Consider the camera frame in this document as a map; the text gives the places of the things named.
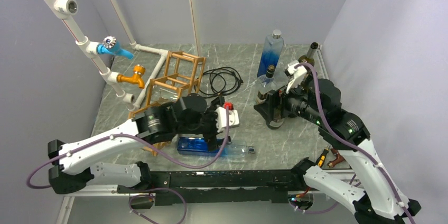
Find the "tall blue square bottle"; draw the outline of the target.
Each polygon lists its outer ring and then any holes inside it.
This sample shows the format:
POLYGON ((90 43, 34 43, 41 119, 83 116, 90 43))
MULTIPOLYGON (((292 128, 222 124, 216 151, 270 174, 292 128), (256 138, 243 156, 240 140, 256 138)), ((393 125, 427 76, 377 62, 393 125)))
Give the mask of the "tall blue square bottle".
POLYGON ((284 39, 280 30, 275 29, 272 34, 266 36, 257 77, 264 75, 270 65, 273 65, 274 67, 277 66, 283 46, 284 39))

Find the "wooden wine rack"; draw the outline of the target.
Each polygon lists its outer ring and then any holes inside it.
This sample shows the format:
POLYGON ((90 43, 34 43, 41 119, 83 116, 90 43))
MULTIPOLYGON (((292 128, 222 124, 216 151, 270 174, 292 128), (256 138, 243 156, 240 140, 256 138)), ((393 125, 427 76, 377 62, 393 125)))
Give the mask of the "wooden wine rack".
POLYGON ((164 62, 157 64, 162 74, 151 74, 135 101, 136 110, 131 111, 128 118, 134 118, 146 108, 176 101, 193 92, 197 94, 205 64, 205 57, 184 51, 168 51, 164 62))

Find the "dark wine bottle front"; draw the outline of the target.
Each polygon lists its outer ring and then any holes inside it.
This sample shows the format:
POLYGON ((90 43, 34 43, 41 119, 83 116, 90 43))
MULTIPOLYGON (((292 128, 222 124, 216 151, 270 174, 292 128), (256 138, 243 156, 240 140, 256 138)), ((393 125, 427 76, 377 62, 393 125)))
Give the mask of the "dark wine bottle front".
POLYGON ((272 107, 274 110, 274 125, 279 129, 284 122, 284 118, 282 117, 282 107, 281 107, 281 98, 279 93, 275 92, 271 97, 272 107))

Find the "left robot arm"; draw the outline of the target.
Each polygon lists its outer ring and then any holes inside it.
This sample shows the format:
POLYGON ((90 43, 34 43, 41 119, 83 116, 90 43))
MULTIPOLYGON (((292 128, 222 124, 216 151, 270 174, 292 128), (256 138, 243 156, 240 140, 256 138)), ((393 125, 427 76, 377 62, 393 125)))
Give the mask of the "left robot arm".
POLYGON ((109 155, 171 141, 181 134, 201 135, 209 150, 221 153, 228 139, 218 143, 220 133, 229 133, 239 123, 238 115, 218 98, 211 103, 190 94, 175 102, 146 108, 133 118, 104 133, 74 143, 60 140, 48 144, 52 163, 50 187, 57 194, 69 194, 92 184, 116 184, 138 192, 152 185, 149 166, 141 161, 129 165, 105 163, 109 155))

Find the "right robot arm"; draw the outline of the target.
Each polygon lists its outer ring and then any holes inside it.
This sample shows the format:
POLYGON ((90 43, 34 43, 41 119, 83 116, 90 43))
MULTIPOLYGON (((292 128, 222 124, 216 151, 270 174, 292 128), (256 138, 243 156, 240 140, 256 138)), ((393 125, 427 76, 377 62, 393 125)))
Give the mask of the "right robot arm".
POLYGON ((332 81, 312 80, 307 90, 272 90, 254 109, 271 129, 281 127, 287 117, 315 124, 361 183, 360 187, 347 184, 304 158, 291 169, 296 189, 309 186, 325 193, 348 209, 358 223, 403 223, 421 210, 420 203, 403 195, 390 178, 360 117, 341 107, 341 92, 332 81))

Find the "clear liquor bottle black cap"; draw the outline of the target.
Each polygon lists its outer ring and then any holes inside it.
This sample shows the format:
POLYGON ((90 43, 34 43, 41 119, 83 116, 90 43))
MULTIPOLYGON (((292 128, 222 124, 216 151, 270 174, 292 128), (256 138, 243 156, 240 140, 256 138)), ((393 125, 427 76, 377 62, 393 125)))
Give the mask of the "clear liquor bottle black cap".
POLYGON ((267 67, 265 74, 257 78, 257 88, 256 88, 256 104, 260 104, 266 100, 267 93, 275 89, 275 66, 273 64, 267 67))

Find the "green wine bottle rear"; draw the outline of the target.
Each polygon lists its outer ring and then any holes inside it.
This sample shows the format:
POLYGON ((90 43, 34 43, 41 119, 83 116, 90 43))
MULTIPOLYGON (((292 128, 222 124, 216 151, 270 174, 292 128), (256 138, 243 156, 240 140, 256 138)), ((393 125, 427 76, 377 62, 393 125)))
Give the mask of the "green wine bottle rear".
POLYGON ((319 44, 317 42, 313 42, 310 44, 310 47, 305 55, 302 55, 298 58, 299 63, 309 63, 312 66, 315 66, 314 55, 319 48, 319 44))

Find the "yellow black screwdriver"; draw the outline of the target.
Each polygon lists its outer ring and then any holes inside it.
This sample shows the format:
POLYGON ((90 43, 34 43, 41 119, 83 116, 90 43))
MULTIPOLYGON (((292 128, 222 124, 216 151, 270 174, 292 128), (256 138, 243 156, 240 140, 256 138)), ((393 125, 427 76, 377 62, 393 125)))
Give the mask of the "yellow black screwdriver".
POLYGON ((315 161, 315 164, 318 167, 322 167, 325 164, 325 160, 326 160, 326 157, 327 157, 327 154, 329 153, 329 151, 330 151, 330 149, 328 147, 326 147, 320 153, 320 155, 318 156, 318 158, 315 161))

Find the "brown faucet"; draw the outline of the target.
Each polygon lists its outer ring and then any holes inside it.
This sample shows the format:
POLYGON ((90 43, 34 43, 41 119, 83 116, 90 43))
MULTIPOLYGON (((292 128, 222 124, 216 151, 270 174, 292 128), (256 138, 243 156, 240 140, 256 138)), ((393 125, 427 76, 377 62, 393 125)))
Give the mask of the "brown faucet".
POLYGON ((338 164, 344 162, 345 158, 335 148, 331 148, 330 151, 334 155, 335 159, 328 161, 327 167, 332 169, 332 168, 336 167, 338 164))

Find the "orange plastic faucet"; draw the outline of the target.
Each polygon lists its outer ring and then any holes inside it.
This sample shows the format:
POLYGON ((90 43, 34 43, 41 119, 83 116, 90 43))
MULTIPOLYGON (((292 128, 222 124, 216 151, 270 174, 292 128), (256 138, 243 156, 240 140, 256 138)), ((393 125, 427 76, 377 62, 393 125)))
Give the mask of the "orange plastic faucet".
POLYGON ((145 83, 142 79, 142 76, 144 75, 146 71, 146 68, 140 64, 137 64, 133 68, 133 75, 131 77, 126 77, 123 74, 118 74, 116 77, 116 80, 118 83, 130 83, 133 85, 138 85, 140 89, 144 89, 145 83))

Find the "blue plastic faucet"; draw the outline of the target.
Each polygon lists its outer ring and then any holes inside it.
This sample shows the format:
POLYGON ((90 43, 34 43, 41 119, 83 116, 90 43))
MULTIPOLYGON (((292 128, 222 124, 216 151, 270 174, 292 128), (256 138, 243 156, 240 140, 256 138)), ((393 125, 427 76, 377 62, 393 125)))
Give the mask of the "blue plastic faucet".
POLYGON ((105 37, 97 46, 97 53, 124 57, 129 60, 134 58, 134 55, 131 52, 121 47, 120 42, 114 36, 105 37))

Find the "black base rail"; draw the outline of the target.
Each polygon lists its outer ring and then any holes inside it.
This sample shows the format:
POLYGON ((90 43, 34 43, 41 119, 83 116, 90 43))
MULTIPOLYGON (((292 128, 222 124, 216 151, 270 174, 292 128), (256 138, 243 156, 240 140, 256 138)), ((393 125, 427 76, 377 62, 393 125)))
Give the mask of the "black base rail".
POLYGON ((239 171, 151 171, 150 180, 119 194, 149 189, 172 189, 187 203, 254 202, 288 203, 289 195, 301 194, 307 186, 289 169, 239 171))

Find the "white PVC pipe frame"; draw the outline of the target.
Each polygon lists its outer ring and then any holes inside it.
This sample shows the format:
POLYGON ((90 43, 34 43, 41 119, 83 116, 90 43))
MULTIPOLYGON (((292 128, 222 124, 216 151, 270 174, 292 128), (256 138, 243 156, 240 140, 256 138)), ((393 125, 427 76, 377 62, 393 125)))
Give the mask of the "white PVC pipe frame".
MULTIPOLYGON (((64 26, 70 32, 74 41, 81 52, 94 64, 98 69, 99 74, 102 76, 106 84, 112 87, 115 91, 116 96, 121 100, 129 111, 135 111, 137 105, 135 101, 138 95, 143 89, 140 89, 138 85, 133 85, 130 83, 118 83, 116 77, 118 72, 112 71, 108 66, 105 65, 103 60, 100 58, 101 54, 97 53, 97 46, 101 42, 94 42, 89 40, 89 38, 84 35, 79 25, 74 20, 74 15, 77 14, 79 6, 76 0, 44 0, 49 9, 53 14, 62 21, 64 26)), ((127 24, 123 11, 120 9, 117 0, 109 0, 114 12, 116 13, 119 22, 129 40, 130 47, 135 51, 147 52, 152 54, 158 54, 160 56, 158 62, 156 63, 153 73, 159 73, 158 63, 162 63, 165 60, 168 50, 152 48, 150 46, 145 46, 138 44, 136 39, 131 33, 130 27, 127 24)))

